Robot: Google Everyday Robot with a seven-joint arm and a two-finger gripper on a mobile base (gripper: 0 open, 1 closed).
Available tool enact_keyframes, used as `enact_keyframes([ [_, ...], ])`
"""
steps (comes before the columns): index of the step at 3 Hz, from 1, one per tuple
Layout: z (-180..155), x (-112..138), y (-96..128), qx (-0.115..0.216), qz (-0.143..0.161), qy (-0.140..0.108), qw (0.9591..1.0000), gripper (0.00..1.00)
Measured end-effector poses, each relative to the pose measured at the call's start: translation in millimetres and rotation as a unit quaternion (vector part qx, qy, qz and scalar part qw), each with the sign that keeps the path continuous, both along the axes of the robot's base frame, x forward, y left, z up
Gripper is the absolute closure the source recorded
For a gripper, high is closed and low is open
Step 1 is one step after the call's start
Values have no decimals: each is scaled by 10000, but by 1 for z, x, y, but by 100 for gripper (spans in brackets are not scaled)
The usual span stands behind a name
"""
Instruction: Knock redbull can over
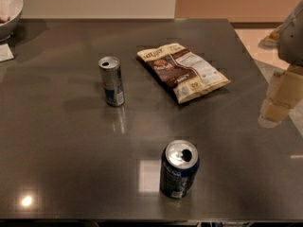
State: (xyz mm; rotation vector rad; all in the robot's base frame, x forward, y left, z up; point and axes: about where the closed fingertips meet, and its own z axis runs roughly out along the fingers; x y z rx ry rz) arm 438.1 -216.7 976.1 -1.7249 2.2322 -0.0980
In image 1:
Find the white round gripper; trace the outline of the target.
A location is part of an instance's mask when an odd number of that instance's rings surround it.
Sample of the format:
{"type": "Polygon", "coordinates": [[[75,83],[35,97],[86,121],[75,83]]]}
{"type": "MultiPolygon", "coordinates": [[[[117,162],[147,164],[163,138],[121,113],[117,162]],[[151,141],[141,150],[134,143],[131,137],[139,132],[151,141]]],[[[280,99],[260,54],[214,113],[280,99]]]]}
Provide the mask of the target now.
{"type": "Polygon", "coordinates": [[[290,66],[270,78],[259,123],[280,123],[303,99],[303,0],[281,25],[277,51],[290,66]]]}

